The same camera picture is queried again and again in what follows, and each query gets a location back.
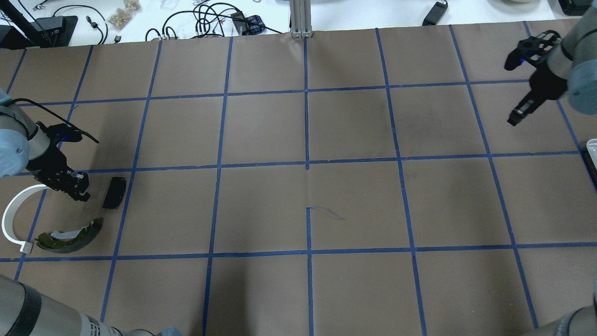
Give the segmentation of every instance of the metal post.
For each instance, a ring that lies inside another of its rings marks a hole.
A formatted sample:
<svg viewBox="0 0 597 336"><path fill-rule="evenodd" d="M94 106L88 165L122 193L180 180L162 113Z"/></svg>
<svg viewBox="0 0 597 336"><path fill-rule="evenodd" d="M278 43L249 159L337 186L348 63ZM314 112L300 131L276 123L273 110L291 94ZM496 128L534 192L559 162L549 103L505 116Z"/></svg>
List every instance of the metal post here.
<svg viewBox="0 0 597 336"><path fill-rule="evenodd" d="M311 0L290 0L291 35L305 38L313 35L311 28Z"/></svg>
<svg viewBox="0 0 597 336"><path fill-rule="evenodd" d="M19 12L15 6L10 3L10 0L0 0L0 10L8 16L13 23L21 29L25 37L31 40L35 45L42 48L50 48L52 43L46 37L44 32L40 32Z"/></svg>

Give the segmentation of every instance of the blue tape grid line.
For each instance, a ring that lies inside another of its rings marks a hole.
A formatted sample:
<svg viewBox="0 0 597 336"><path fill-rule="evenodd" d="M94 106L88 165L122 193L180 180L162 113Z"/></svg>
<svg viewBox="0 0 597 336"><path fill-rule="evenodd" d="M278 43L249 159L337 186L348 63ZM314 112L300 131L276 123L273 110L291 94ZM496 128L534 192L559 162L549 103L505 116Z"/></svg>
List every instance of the blue tape grid line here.
<svg viewBox="0 0 597 336"><path fill-rule="evenodd" d="M224 127L226 125L226 105L228 101L228 85L230 82L230 63L232 61L232 43L233 38L230 38L228 45L228 58L226 61L226 81L224 82L224 95L222 102L222 116L220 122L220 140L218 144L218 162L217 162L217 177L216 177L216 192L214 195L214 212L211 220L211 235L210 235L210 252L207 261L207 274L205 278L205 296L203 302L203 335L207 334L207 316L210 306L210 289L211 289L211 270L213 266L214 244L216 240L216 221L218 213L218 202L220 195L220 177L222 171L222 147L224 144Z"/></svg>
<svg viewBox="0 0 597 336"><path fill-rule="evenodd" d="M570 243L533 243L517 244L518 249L553 249L553 248L597 248L597 242ZM450 252L450 251L494 251L509 250L512 245L465 245L465 246L419 246L416 252ZM162 259L204 259L204 258L258 258L261 256L287 255L328 255L328 254L359 254L359 253L412 253L410 247L404 248L362 248L362 249L311 249L265 252L220 252L220 253L182 253L158 255L119 255L117 260L162 260ZM41 261L106 261L113 256L46 256L28 257L24 262ZM19 262L20 258L0 258L0 262Z"/></svg>
<svg viewBox="0 0 597 336"><path fill-rule="evenodd" d="M520 153L500 153L491 154L492 157L528 157L528 156L548 156L548 155L578 155L578 151L561 151L561 152L520 152ZM464 154L464 155L424 155L415 157L402 157L402 161L409 160L450 160L459 158L488 158L487 154ZM279 162L258 162L258 163L232 163L222 164L222 169L240 168L240 167L267 167L267 166L302 166L311 164L334 164L334 163L363 163L363 162L386 162L397 161L395 157L376 157L376 158L346 158L338 160L310 160L310 161L279 161ZM136 172L158 172L162 170L195 170L195 169L216 169L217 164L208 164L205 166L165 166L165 167L146 167L146 168L122 168L122 169L77 169L78 172L85 172L89 174L100 173L130 173L133 170ZM23 172L17 176L29 176L30 172Z"/></svg>
<svg viewBox="0 0 597 336"><path fill-rule="evenodd" d="M392 95L390 93L390 83L387 77L387 67L386 67L386 58L383 54L383 46L381 45L381 37L379 35L379 29L375 29L375 33L377 36L377 44L379 46L379 53L381 57L381 66L383 68L383 77L386 82L386 96L387 96L387 107L389 110L389 118L390 124L392 125L392 136L394 140L394 147L396 149L396 157L398 162L398 173L400 177L400 187L402 190L402 202L404 204L404 213L406 215L407 221L407 230L408 230L408 242L410 245L410 252L412 255L413 261L413 275L414 275L414 285L417 294L417 303L418 303L418 315L421 322L421 331L423 336L427 336L427 325L425 323L425 312L423 310L423 296L421 294L421 284L418 278L418 266L417 266L417 248L414 243L414 236L413 236L413 226L411 224L410 218L410 210L408 208L408 196L407 196L407 189L404 183L404 173L402 169L402 157L400 155L400 146L398 144L398 136L396 134L396 123L394 119L394 110L392 106Z"/></svg>
<svg viewBox="0 0 597 336"><path fill-rule="evenodd" d="M85 61L85 65L83 66L83 71L81 72L81 77L79 78L79 83L77 84L77 88L75 91L75 97L73 98L73 103L70 106L70 111L69 111L69 115L66 118L67 120L70 121L70 118L72 116L72 111L73 111L73 106L77 100L77 97L79 96L79 92L81 91L81 85L83 85L83 79L85 78L85 74L87 73L87 67L89 66L89 61L91 59L91 53L93 52L93 46L89 47L89 52L87 54L87 59ZM23 61L25 52L23 52L23 57L21 57L21 62ZM17 67L17 70L15 71L14 77L17 76L17 71L20 69L20 64L19 63L19 67ZM62 143L60 143L58 145L58 149L60 149L60 147L62 146ZM35 212L35 217L33 217L33 222L31 223L31 229L29 230L29 234L27 235L27 241L30 242L31 238L33 237L33 232L35 231L35 227L37 226L37 221L39 219L39 213L41 212L42 206L44 205L44 200L45 200L45 195L46 195L47 190L44 190L41 194L41 198L39 199L39 204L38 204L38 208ZM14 275L14 280L17 281L19 279L19 276L21 275L21 269L23 268L23 262L25 261L25 257L26 254L23 253L21 254L21 259L19 261L19 266L17 266L17 271L15 272Z"/></svg>
<svg viewBox="0 0 597 336"><path fill-rule="evenodd" d="M484 85L484 84L511 84L511 83L527 83L528 80L503 80L503 81L474 81L470 85ZM390 88L407 88L407 87L434 87L434 86L452 86L452 85L467 85L467 82L448 82L448 83L420 83L420 84L394 84L389 85ZM334 88L307 88L301 90L280 90L280 91L254 91L254 92L236 92L226 93L227 96L254 96L261 94L290 94L290 93L304 93L304 92L331 92L331 91L356 91L356 90L380 90L386 88L385 85L378 86L360 86L360 87L334 87ZM208 93L208 94L186 94L182 96L152 96L150 100L164 100L164 99L188 99L188 98L205 98L205 97L223 97L224 93ZM132 98L116 98L116 99L95 99L95 100L79 100L77 104L95 104L95 103L118 103L118 102L135 102L139 100L147 100L146 97L132 97ZM71 105L74 101L63 102L42 102L40 105ZM29 103L19 104L20 106L33 106Z"/></svg>
<svg viewBox="0 0 597 336"><path fill-rule="evenodd" d="M528 29L528 25L524 22L525 29L530 34ZM156 61L153 69L152 74L152 81L150 84L150 89L148 92L147 97L137 97L137 98L129 98L129 99L102 99L102 100L82 100L77 101L79 91L81 89L82 82L84 80L85 73L87 71L87 66L89 64L91 53L93 52L93 46L90 47L90 52L87 57L86 64L83 69L83 73L79 80L79 84L75 93L75 97L73 101L68 102L47 102L43 103L43 105L70 105L71 109L69 112L68 119L72 116L72 108L76 104L86 104L86 103L105 103L105 102L127 102L127 101L138 101L144 100L146 101L143 119L141 122L141 129L139 133L139 138L137 141L137 148L134 158L134 164L132 169L100 169L100 170L87 170L88 173L110 173L110 172L130 172L131 179L128 186L127 191L127 198L125 199L123 214L121 218L121 224L119 227L118 237L116 240L115 251L112 256L67 256L67 257L32 257L32 258L25 258L25 254L21 255L20 258L0 258L0 262L18 262L19 266L17 267L17 272L15 275L15 280L19 278L19 274L24 262L36 262L36 261L112 261L112 265L110 267L110 274L109 279L106 285L106 293L104 295L104 302L101 311L101 320L104 319L107 302L109 298L110 287L113 278L113 272L115 268L115 263L117 260L146 260L146 259L183 259L183 258L207 258L208 259L208 275L205 287L205 301L204 301L204 318L203 318L203 332L205 334L207 330L207 310L208 310L208 303L209 303L209 293L210 293L210 283L211 283L211 266L213 263L213 258L251 258L251 257L260 257L260 256L283 256L283 255L307 255L308 262L307 262L307 272L308 272L308 292L309 292L309 334L313 336L314 334L314 327L313 327L313 278L312 278L312 255L316 254L337 254L337 253L411 253L413 256L413 272L415 277L416 283L416 291L417 291L417 301L419 305L419 312L420 312L420 319L421 319L421 328L423 330L423 335L426 335L426 326L424 322L424 310L423 310L423 302L422 302L422 294L420 290L420 284L418 280L418 269L416 264L416 252L436 252L436 251L483 251L483 250L500 250L500 249L513 249L515 252L516 262L519 268L519 273L521 275L522 284L525 291L525 296L527 297L527 304L529 306L529 311L531 313L531 318L533 320L533 324L535 327L537 326L537 319L535 316L535 312L533 309L533 304L531 302L531 298L528 292L528 286L525 281L524 271L522 269L522 264L520 261L520 257L518 254L518 249L529 249L529 248L573 248L573 247L597 247L597 242L571 242L571 243L539 243L539 244L516 244L514 235L512 232L512 227L509 222L509 218L507 216L506 205L503 199L503 195L501 193L501 188L499 186L499 181L497 179L497 173L493 164L493 157L522 157L522 156L534 156L534 155L578 155L580 153L580 144L573 132L570 122L565 114L565 111L558 101L558 107L562 113L562 117L565 120L565 123L570 131L571 136L574 139L575 144L577 145L577 151L561 151L561 152L540 152L540 153L502 153L502 154L492 154L490 152L487 139L485 137L483 126L481 123L481 118L479 116L475 99L472 93L472 85L483 85L483 84L506 84L506 83L526 83L527 80L507 80L507 81L470 81L466 74L466 69L464 67L463 60L461 58L460 50L458 49L456 36L454 34L452 26L450 26L450 32L454 41L454 45L457 50L458 58L464 73L465 82L450 82L450 83L421 83L421 84L399 84L399 85L390 85L389 80L387 77L387 69L383 54L383 47L381 45L381 39L379 36L378 30L376 30L378 46L380 49L380 56L382 61L382 67L384 70L384 80L385 85L380 86L369 86L369 87L339 87L339 88L316 88L316 89L309 89L308 85L308 68L307 68L307 39L304 40L304 89L303 90L280 90L280 91L260 91L260 92L240 92L240 93L228 93L228 82L229 82L229 73L230 73L230 62L232 56L232 41L230 39L229 45L229 54L227 59L227 69L226 69L226 83L224 93L222 94L196 94L196 95L185 95L185 96L160 96L160 97L152 97L151 92L153 88L153 82L155 79L155 74L159 62L159 54L161 51L161 42L158 46L158 52L156 55ZM10 85L8 86L7 92L11 89L17 73L23 63L26 51L23 52L21 55L21 59L17 66L17 69L11 79ZM419 157L401 157L399 154L399 146L398 140L396 137L396 127L395 122L393 119L393 109L392 109L392 100L390 95L391 88L404 88L404 87L432 87L432 86L449 86L449 85L466 85L469 94L471 97L471 101L475 110L475 115L477 118L477 122L479 124L479 129L482 133L482 138L484 141L484 145L486 148L486 154L471 154L471 155L431 155L431 156L419 156ZM348 91L348 90L378 90L378 89L386 89L387 99L388 99L388 107L390 111L390 122L392 123L392 132L395 141L395 148L396 148L396 157L390 158L362 158L362 159L346 159L346 160L316 160L310 161L309 160L309 114L308 114L308 93L312 92L326 92L326 91ZM223 143L223 132L224 132L224 122L225 122L225 113L226 113L226 101L228 96L245 96L245 95L256 95L256 94L290 94L290 93L304 93L304 102L305 102L305 161L290 161L290 162L269 162L269 163L249 163L249 164L222 164L221 163L221 150L222 150L222 143ZM143 135L143 126L147 114L147 109L149 106L149 102L151 100L163 100L163 99L185 99L185 98L198 98L198 97L222 97L223 98L223 108L222 108L222 119L221 119L221 126L220 126L220 143L219 143L219 153L218 153L218 163L216 165L207 165L207 166L173 166L173 167L147 167L147 168L137 168L137 159L139 156L139 149L141 144L141 137ZM480 246L434 246L434 247L416 247L414 244L414 237L412 233L412 227L410 223L410 213L408 211L408 199L406 195L406 189L404 186L404 176L402 175L402 161L407 160L443 160L443 159L458 159L458 158L487 158L490 162L492 173L494 176L494 180L496 182L496 188L500 197L500 202L503 208L504 217L506 218L506 225L509 230L510 239L512 244L511 245L480 245ZM333 163L352 163L352 162L379 162L379 161L397 161L399 165L400 171L400 181L403 193L403 200L405 211L407 214L407 226L409 231L409 241L410 247L407 248L374 248L374 249L321 249L321 250L313 250L311 245L311 223L310 223L310 209L306 209L306 218L307 218L307 249L306 250L294 250L294 251L271 251L271 252L250 252L250 253L214 253L213 246L214 246L214 238L215 238L215 227L216 227L216 217L217 217L217 202L218 202L218 195L219 195L219 184L220 184L220 175L222 168L232 168L232 167L258 167L258 166L289 166L289 165L305 165L308 169L310 164L333 164ZM209 253L190 253L190 254L172 254L172 255L118 255L118 248L119 243L122 235L122 229L124 227L126 211L128 208L128 201L132 190L134 174L135 172L139 171L158 171L158 170L182 170L182 169L217 169L217 182L216 182L216 193L214 195L214 213L213 213L213 222L212 222L212 232L210 237L210 252ZM28 240L31 240L33 231L35 229L35 224L38 220L39 213L42 208L42 204L45 198L45 191L42 193L42 197L38 204L38 208L36 210L36 214L33 220L33 224L31 230L29 232Z"/></svg>
<svg viewBox="0 0 597 336"><path fill-rule="evenodd" d="M310 169L309 158L309 67L307 38L303 38L303 67L304 67L304 159L305 169ZM305 211L307 224L307 293L309 307L309 336L315 335L315 318L313 316L313 245L311 243L311 208Z"/></svg>
<svg viewBox="0 0 597 336"><path fill-rule="evenodd" d="M10 93L10 89L13 87L14 80L17 79L17 74L19 73L19 69L21 68L21 65L23 64L23 60L25 59L25 54L27 54L27 49L23 49L23 54L21 54L21 59L19 60L17 68L14 70L13 77L10 79L10 83L9 83L8 87L6 88L6 93Z"/></svg>
<svg viewBox="0 0 597 336"><path fill-rule="evenodd" d="M510 217L508 215L508 210L506 209L506 202L504 200L504 195L501 191L501 186L500 186L500 181L498 179L497 176L497 171L496 171L496 166L493 162L493 158L491 155L491 150L489 147L489 143L487 141L487 137L485 136L485 130L483 128L483 123L481 121L481 116L479 115L479 109L477 108L477 104L475 102L475 95L473 94L473 90L472 87L469 83L469 76L466 72L466 67L464 65L464 61L462 59L462 55L460 52L460 48L458 47L458 40L456 38L456 35L454 34L454 28L452 27L452 25L449 25L450 28L450 35L452 35L452 40L454 41L454 46L456 48L456 54L458 55L458 60L460 62L460 67L462 68L462 73L464 75L464 80L467 82L467 88L469 91L469 96L470 96L470 101L473 105L473 110L475 111L475 117L477 119L477 123L479 124L479 131L481 132L481 137L483 138L483 144L485 145L485 150L487 152L487 159L489 160L489 164L491 166L491 173L493 174L493 179L494 182L496 183L496 190L497 190L497 194L498 197L500 199L500 203L501 203L501 209L502 212L504 214L504 220L506 221L506 226L508 229L508 234L510 235L510 242L511 242L511 248L514 251L514 257L516 259L516 265L518 266L518 273L520 275L521 278L521 282L522 282L522 288L524 290L524 294L525 297L527 299L527 306L529 309L529 313L531 315L531 320L533 322L533 326L535 328L538 328L538 323L537 323L537 316L535 314L535 309L533 307L533 301L531 300L531 294L528 290L528 285L527 285L527 280L524 274L524 269L522 268L522 261L521 261L521 257L520 254L518 252L518 247L516 245L516 239L514 237L514 232L512 230L512 224L510 223Z"/></svg>
<svg viewBox="0 0 597 336"><path fill-rule="evenodd" d="M151 82L149 83L149 90L147 92L147 98L146 98L145 107L143 110L143 117L141 118L141 127L139 129L139 136L137 137L137 146L135 148L135 156L133 159L133 171L131 172L131 177L128 182L127 195L126 195L126 198L124 201L124 205L122 207L122 216L121 216L120 226L118 227L118 235L116 236L116 243L114 245L114 253L112 255L112 263L110 265L110 273L108 274L108 279L106 282L106 292L104 294L104 301L101 306L100 321L104 321L104 318L106 317L106 309L107 309L107 305L108 305L108 298L110 296L110 289L112 287L112 279L114 277L114 269L116 267L116 261L118 260L118 249L120 248L120 241L122 238L122 229L124 228L124 222L127 218L128 204L129 204L129 201L131 198L131 191L133 189L133 183L135 181L135 168L137 167L137 159L139 158L139 149L141 148L141 139L143 137L143 129L145 127L145 119L147 117L147 110L149 108L149 102L151 100L150 98L151 98L151 93L153 90L153 83L155 81L155 74L158 70L159 54L161 51L162 51L162 41L160 41L158 44L158 50L156 52L156 57L155 57L155 64L153 65Z"/></svg>

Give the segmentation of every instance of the black stand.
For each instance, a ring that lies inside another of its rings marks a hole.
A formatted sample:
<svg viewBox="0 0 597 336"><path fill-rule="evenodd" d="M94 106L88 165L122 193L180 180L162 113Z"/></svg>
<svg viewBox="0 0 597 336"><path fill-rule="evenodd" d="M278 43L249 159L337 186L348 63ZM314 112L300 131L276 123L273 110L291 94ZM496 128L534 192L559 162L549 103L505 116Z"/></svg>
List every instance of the black stand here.
<svg viewBox="0 0 597 336"><path fill-rule="evenodd" d="M31 46L50 48L69 45L70 38L78 21L76 16L58 16L37 19L39 24L30 23L9 0L0 0L0 10L6 14L30 41L28 45L22 45L23 43L21 43L23 48ZM0 45L4 44L11 45L11 43L0 42Z"/></svg>

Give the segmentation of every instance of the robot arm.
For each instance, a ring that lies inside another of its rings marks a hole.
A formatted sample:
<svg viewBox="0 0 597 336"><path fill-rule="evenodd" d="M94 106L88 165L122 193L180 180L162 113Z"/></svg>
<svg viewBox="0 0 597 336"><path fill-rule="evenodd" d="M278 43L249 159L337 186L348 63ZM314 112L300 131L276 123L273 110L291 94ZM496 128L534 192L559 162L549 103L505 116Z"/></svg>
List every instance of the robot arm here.
<svg viewBox="0 0 597 336"><path fill-rule="evenodd" d="M549 30L519 41L504 68L514 70L524 61L537 70L529 79L531 91L510 113L512 126L567 90L574 109L597 114L597 0L564 39Z"/></svg>
<svg viewBox="0 0 597 336"><path fill-rule="evenodd" d="M88 175L74 172L57 145L62 141L81 141L82 135L98 141L68 121L65 121L68 124L49 127L41 122L34 123L16 104L18 101L33 103L53 113L27 99L13 100L0 90L0 177L27 169L48 187L67 193L74 200L87 201L90 197Z"/></svg>

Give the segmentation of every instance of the grid square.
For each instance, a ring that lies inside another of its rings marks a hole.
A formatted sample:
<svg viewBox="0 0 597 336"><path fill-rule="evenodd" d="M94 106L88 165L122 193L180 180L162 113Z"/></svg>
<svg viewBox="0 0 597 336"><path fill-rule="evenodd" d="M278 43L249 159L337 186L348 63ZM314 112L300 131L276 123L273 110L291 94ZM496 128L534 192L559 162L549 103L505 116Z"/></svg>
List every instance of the grid square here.
<svg viewBox="0 0 597 336"><path fill-rule="evenodd" d="M106 323L154 334L176 326L183 335L201 335L206 272L207 259L119 260Z"/></svg>
<svg viewBox="0 0 597 336"><path fill-rule="evenodd" d="M290 33L234 38L228 92L301 89L304 89L302 39L294 39Z"/></svg>
<svg viewBox="0 0 597 336"><path fill-rule="evenodd" d="M313 164L309 170L314 249L408 247L396 162Z"/></svg>
<svg viewBox="0 0 597 336"><path fill-rule="evenodd" d="M551 100L516 127L507 122L510 111L530 90L528 84L473 85L472 90L493 154L576 150L562 113Z"/></svg>
<svg viewBox="0 0 597 336"><path fill-rule="evenodd" d="M307 256L215 258L207 335L309 335Z"/></svg>
<svg viewBox="0 0 597 336"><path fill-rule="evenodd" d="M313 256L315 334L420 335L410 253Z"/></svg>
<svg viewBox="0 0 597 336"><path fill-rule="evenodd" d="M110 261L32 261L23 263L19 282L98 319L109 273Z"/></svg>
<svg viewBox="0 0 597 336"><path fill-rule="evenodd" d="M385 85L374 30L317 32L307 45L309 88Z"/></svg>
<svg viewBox="0 0 597 336"><path fill-rule="evenodd" d="M429 336L533 330L512 250L419 252L417 261Z"/></svg>
<svg viewBox="0 0 597 336"><path fill-rule="evenodd" d="M537 35L546 30L555 30L562 38L576 26L580 19L566 19L566 20L542 20L542 21L530 21L527 23L531 34Z"/></svg>
<svg viewBox="0 0 597 336"><path fill-rule="evenodd" d="M163 41L152 96L223 93L228 42L228 38Z"/></svg>
<svg viewBox="0 0 597 336"><path fill-rule="evenodd" d="M396 157L385 90L309 93L311 160Z"/></svg>
<svg viewBox="0 0 597 336"><path fill-rule="evenodd" d="M380 29L390 84L463 82L448 26Z"/></svg>
<svg viewBox="0 0 597 336"><path fill-rule="evenodd" d="M9 202L23 189L39 184L33 176L9 176L0 179L0 211L3 213ZM35 212L39 206L41 192L31 195L19 207L13 221L14 234L20 240L26 240L33 224ZM0 237L0 258L20 258L20 246Z"/></svg>
<svg viewBox="0 0 597 336"><path fill-rule="evenodd" d="M579 155L494 162L517 243L597 241L597 194Z"/></svg>
<svg viewBox="0 0 597 336"><path fill-rule="evenodd" d="M304 94L229 97L222 163L304 161Z"/></svg>
<svg viewBox="0 0 597 336"><path fill-rule="evenodd" d="M580 147L586 147L587 141L597 138L597 115L587 115L576 111L569 103L568 98L560 100L568 118L570 126Z"/></svg>
<svg viewBox="0 0 597 336"><path fill-rule="evenodd" d="M72 169L126 169L133 166L145 102L81 104L70 121L89 132L87 137L64 143L62 152Z"/></svg>
<svg viewBox="0 0 597 336"><path fill-rule="evenodd" d="M78 100L147 97L157 52L151 42L96 45Z"/></svg>
<svg viewBox="0 0 597 336"><path fill-rule="evenodd" d="M486 158L413 160L402 167L417 246L510 243Z"/></svg>
<svg viewBox="0 0 597 336"><path fill-rule="evenodd" d="M13 80L14 72L17 70L23 50L2 50L0 51L0 88L3 91L8 90L10 81Z"/></svg>
<svg viewBox="0 0 597 336"><path fill-rule="evenodd" d="M394 88L392 106L403 157L485 154L465 85Z"/></svg>
<svg viewBox="0 0 597 336"><path fill-rule="evenodd" d="M454 34L471 81L527 80L535 70L528 64L504 70L508 54L528 38L522 22L455 25Z"/></svg>
<svg viewBox="0 0 597 336"><path fill-rule="evenodd" d="M215 191L215 169L137 172L118 253L209 252Z"/></svg>
<svg viewBox="0 0 597 336"><path fill-rule="evenodd" d="M28 49L10 95L38 103L72 101L88 55L89 46Z"/></svg>
<svg viewBox="0 0 597 336"><path fill-rule="evenodd" d="M592 304L597 248L520 249L519 253L539 325Z"/></svg>
<svg viewBox="0 0 597 336"><path fill-rule="evenodd" d="M12 280L17 272L18 266L19 262L0 262L0 275Z"/></svg>
<svg viewBox="0 0 597 336"><path fill-rule="evenodd" d="M114 253L123 206L121 204L116 210L102 209L101 206L113 176L124 177L127 183L130 181L128 173L89 174L88 191L91 198L87 202L73 201L61 191L48 190L33 231L33 238L44 232L79 230L89 225L93 219L101 217L104 221L97 237L86 247L69 253L69 256L111 256ZM56 253L34 247L32 253L27 256L56 256Z"/></svg>
<svg viewBox="0 0 597 336"><path fill-rule="evenodd" d="M305 249L306 184L304 166L223 169L215 252Z"/></svg>
<svg viewBox="0 0 597 336"><path fill-rule="evenodd" d="M152 100L137 167L218 163L222 98Z"/></svg>

